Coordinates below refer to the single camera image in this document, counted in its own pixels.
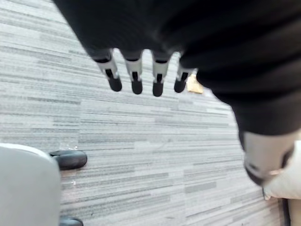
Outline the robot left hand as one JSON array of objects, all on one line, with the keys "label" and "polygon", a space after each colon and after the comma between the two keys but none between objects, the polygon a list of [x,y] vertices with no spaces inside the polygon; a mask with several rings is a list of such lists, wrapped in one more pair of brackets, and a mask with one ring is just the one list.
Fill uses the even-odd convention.
[{"label": "robot left hand", "polygon": [[55,5],[110,88],[122,89],[113,50],[135,94],[142,52],[152,53],[153,95],[163,92],[173,53],[174,89],[188,76],[228,104],[250,179],[263,185],[294,151],[301,128],[301,3],[298,0],[56,0]]}]

